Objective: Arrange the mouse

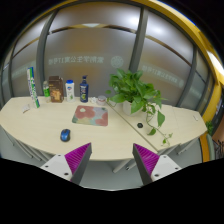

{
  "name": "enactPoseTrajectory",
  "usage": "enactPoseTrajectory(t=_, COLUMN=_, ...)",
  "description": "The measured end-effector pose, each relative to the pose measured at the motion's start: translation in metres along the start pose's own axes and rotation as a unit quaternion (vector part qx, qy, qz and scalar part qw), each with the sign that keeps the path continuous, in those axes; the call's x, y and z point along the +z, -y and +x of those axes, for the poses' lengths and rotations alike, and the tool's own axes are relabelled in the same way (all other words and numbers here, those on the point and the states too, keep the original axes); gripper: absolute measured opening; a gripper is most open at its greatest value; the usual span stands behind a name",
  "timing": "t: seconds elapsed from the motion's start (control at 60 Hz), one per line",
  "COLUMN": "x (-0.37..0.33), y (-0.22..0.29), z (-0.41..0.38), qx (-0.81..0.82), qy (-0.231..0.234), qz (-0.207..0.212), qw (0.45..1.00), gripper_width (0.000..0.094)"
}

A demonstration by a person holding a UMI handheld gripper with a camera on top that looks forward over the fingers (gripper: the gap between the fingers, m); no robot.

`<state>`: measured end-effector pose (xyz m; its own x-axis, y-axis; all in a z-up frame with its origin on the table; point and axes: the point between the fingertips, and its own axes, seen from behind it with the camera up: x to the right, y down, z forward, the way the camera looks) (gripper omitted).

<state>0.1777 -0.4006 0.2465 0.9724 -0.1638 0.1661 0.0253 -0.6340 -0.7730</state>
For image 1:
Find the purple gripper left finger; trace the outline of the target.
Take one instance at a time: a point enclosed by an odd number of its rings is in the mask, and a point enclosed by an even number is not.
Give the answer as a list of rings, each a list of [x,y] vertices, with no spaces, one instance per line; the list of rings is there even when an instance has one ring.
[[[87,143],[65,155],[53,156],[42,166],[42,169],[79,185],[91,154],[91,144]]]

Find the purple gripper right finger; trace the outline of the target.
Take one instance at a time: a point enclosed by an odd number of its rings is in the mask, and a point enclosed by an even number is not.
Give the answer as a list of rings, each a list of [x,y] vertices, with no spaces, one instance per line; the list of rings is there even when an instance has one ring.
[[[181,170],[168,155],[155,154],[147,148],[133,144],[133,156],[143,185],[148,185]]]

